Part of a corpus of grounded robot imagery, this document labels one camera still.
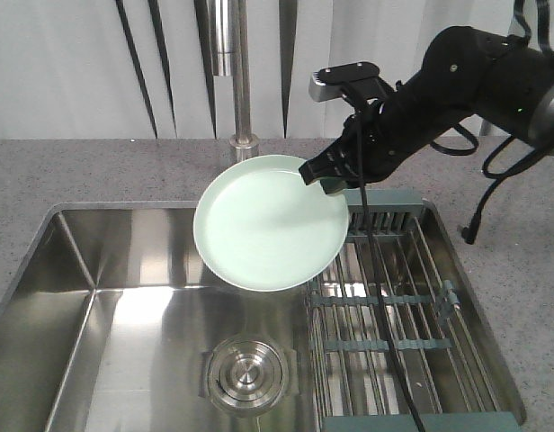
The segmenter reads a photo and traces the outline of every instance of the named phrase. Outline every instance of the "faucet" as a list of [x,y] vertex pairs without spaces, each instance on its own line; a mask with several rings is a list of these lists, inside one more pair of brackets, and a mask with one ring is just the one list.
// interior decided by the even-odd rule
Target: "faucet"
[[213,0],[213,75],[233,77],[235,135],[229,139],[232,163],[259,156],[259,139],[251,132],[246,0]]

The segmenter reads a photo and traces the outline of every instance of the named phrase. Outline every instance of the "cable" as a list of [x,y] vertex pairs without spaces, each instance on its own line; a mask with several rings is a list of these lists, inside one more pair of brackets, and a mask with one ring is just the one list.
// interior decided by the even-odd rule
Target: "cable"
[[514,0],[513,16],[525,32],[524,36],[522,37],[524,44],[529,45],[529,41],[531,40],[531,27],[529,27],[529,24],[525,19],[525,15],[523,14],[524,3],[525,0]]
[[549,0],[536,0],[537,4],[537,39],[542,53],[554,59],[553,48],[550,47],[550,6]]
[[453,129],[455,129],[465,140],[467,140],[471,146],[471,148],[449,148],[442,146],[441,144],[438,144],[435,141],[431,141],[429,145],[437,150],[439,153],[443,153],[444,155],[448,156],[469,156],[475,153],[478,149],[478,139],[475,135],[473,135],[469,130],[465,129],[460,124],[457,124],[453,126]]
[[381,280],[380,280],[380,272],[379,272],[380,263],[379,263],[379,257],[375,253],[376,249],[374,247],[371,218],[369,214],[369,204],[367,203],[367,192],[365,190],[365,177],[363,174],[361,112],[357,109],[355,109],[355,121],[357,124],[357,165],[359,168],[359,189],[361,190],[363,217],[365,219],[367,239],[369,241],[369,250],[371,252],[371,262],[373,263],[373,269],[374,269],[375,287],[377,290],[377,298],[379,301],[381,327],[387,339],[387,344],[389,346],[390,362],[393,364],[393,367],[395,368],[395,374],[397,375],[399,386],[403,391],[403,396],[405,397],[405,401],[407,403],[407,406],[409,407],[409,411],[411,411],[411,416],[413,416],[413,421],[415,422],[415,425],[419,432],[425,432],[426,429],[424,428],[423,421],[421,420],[419,411],[415,406],[415,402],[413,401],[413,396],[411,395],[411,391],[407,386],[407,378],[405,377],[405,371],[403,369],[403,365],[399,361],[398,351],[397,351],[397,347],[395,346],[395,341],[391,336],[389,318],[387,317],[386,303],[385,303],[385,300],[383,299],[383,292],[381,291]]
[[472,245],[475,243],[475,239],[477,238],[478,229],[481,225],[481,217],[483,210],[485,209],[485,205],[487,205],[487,201],[493,194],[493,192],[496,190],[497,187],[499,187],[507,178],[517,176],[518,174],[521,174],[523,171],[526,171],[533,165],[535,165],[537,162],[539,162],[541,159],[543,159],[545,156],[547,156],[553,149],[554,149],[554,134],[551,137],[551,139],[547,139],[546,143],[530,153],[528,153],[526,156],[522,157],[520,160],[515,162],[512,166],[510,166],[508,169],[506,169],[502,173],[491,173],[489,170],[489,166],[491,165],[491,162],[503,151],[508,147],[508,145],[513,142],[514,137],[511,136],[507,138],[503,143],[497,147],[493,152],[485,159],[485,162],[483,162],[483,175],[486,178],[494,179],[495,182],[493,182],[488,189],[483,193],[483,196],[481,197],[480,201],[478,202],[477,209],[475,210],[475,213],[473,213],[473,217],[471,218],[471,222],[468,227],[463,228],[461,231],[461,236],[465,239],[465,242]]

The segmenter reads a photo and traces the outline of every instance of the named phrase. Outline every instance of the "gray granite countertop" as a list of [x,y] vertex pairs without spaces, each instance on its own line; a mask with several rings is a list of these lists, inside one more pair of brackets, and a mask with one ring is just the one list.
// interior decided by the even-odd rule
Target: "gray granite countertop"
[[[267,140],[261,151],[308,158],[327,142]],[[471,157],[425,148],[378,187],[412,187],[436,205],[523,396],[528,412],[523,430],[551,431],[554,157],[500,188],[474,246],[464,244],[457,231],[490,183],[479,170],[499,142],[483,139]],[[51,206],[198,200],[225,166],[227,150],[226,141],[195,139],[0,140],[0,302]],[[515,155],[506,155],[505,162]]]

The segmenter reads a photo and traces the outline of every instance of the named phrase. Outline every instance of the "black robotic arm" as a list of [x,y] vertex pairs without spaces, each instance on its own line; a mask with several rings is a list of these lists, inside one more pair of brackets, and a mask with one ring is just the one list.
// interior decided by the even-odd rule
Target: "black robotic arm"
[[341,137],[301,166],[305,183],[319,180],[328,194],[358,187],[360,160],[364,182],[380,182],[419,149],[477,114],[534,150],[500,175],[488,174],[484,166],[495,182],[464,234],[473,243],[491,193],[509,176],[554,154],[554,53],[528,48],[527,42],[513,35],[450,27],[433,40],[419,72],[398,83],[396,90],[371,63],[322,69],[311,83],[313,98],[341,96],[355,115],[345,121]]

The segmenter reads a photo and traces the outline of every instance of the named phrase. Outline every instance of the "light green plate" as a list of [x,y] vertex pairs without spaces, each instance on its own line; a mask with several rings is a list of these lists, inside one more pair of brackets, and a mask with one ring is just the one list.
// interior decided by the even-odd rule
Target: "light green plate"
[[226,282],[279,291],[321,273],[343,246],[349,212],[342,193],[306,186],[299,157],[254,157],[218,176],[193,222],[197,250]]

